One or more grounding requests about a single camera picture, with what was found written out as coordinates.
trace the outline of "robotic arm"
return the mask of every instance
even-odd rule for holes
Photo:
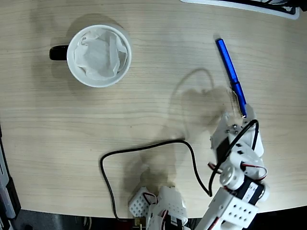
[[[269,187],[264,183],[267,169],[264,167],[264,152],[261,136],[256,125],[231,148],[226,159],[225,151],[250,121],[256,118],[253,108],[246,105],[247,116],[242,125],[228,126],[228,114],[224,114],[211,137],[213,149],[220,167],[221,188],[217,191],[209,208],[196,230],[241,230],[247,228],[258,208],[255,204],[265,201]],[[214,170],[216,165],[208,164]],[[159,196],[142,187],[130,202],[130,212],[135,217],[146,217],[147,230],[188,230],[186,206],[175,188],[162,186]]]
[[[217,162],[244,126],[256,118],[249,104],[246,108],[247,117],[243,119],[242,126],[228,126],[228,115],[222,116],[211,138]],[[258,136],[253,147],[255,135]],[[220,183],[223,187],[214,196],[196,230],[240,230],[250,225],[258,212],[255,204],[265,201],[270,194],[263,181],[267,175],[261,158],[263,152],[260,133],[254,126],[240,138],[221,164]]]

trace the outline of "white mug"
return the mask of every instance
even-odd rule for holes
[[[78,45],[79,40],[82,38],[84,34],[93,29],[107,29],[114,33],[116,33],[124,42],[127,48],[127,60],[124,68],[117,73],[116,76],[106,79],[106,80],[94,80],[86,76],[85,71],[78,67],[74,61],[74,51]],[[115,84],[119,80],[121,80],[125,74],[128,72],[128,69],[131,65],[132,59],[132,50],[131,50],[131,41],[128,33],[118,25],[114,24],[101,24],[101,25],[91,25],[88,26],[81,31],[79,31],[71,40],[69,45],[63,46],[55,46],[52,47],[49,51],[49,57],[51,60],[66,60],[68,67],[73,74],[73,76],[81,83],[87,86],[95,87],[95,88],[103,88],[110,85]]]

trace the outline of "pen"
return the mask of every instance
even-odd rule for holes
[[[222,56],[222,60],[224,62],[224,65],[225,65],[225,68],[226,68],[226,71],[227,71],[227,74],[230,80],[231,88],[237,96],[242,117],[246,117],[246,108],[245,108],[246,100],[245,100],[240,82],[236,75],[234,65],[232,64],[232,61],[230,59],[226,45],[224,43],[224,40],[219,38],[216,40],[216,44]]]

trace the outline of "wood grain surface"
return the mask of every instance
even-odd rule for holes
[[[79,83],[48,58],[82,28],[116,23],[133,43],[128,74],[114,86]],[[102,155],[183,138],[205,184],[209,137],[220,115],[238,120],[214,39],[229,49],[260,121],[271,196],[261,211],[307,205],[307,14],[292,21],[179,0],[3,0],[0,8],[0,122],[22,208],[112,217],[99,171]],[[211,201],[180,144],[106,159],[118,215],[146,185],[175,185],[189,217]],[[214,191],[219,187],[214,182]]]

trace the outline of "tissue paper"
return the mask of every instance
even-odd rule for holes
[[[114,32],[95,29],[82,36],[74,58],[87,77],[104,81],[122,70],[127,60],[127,48]]]

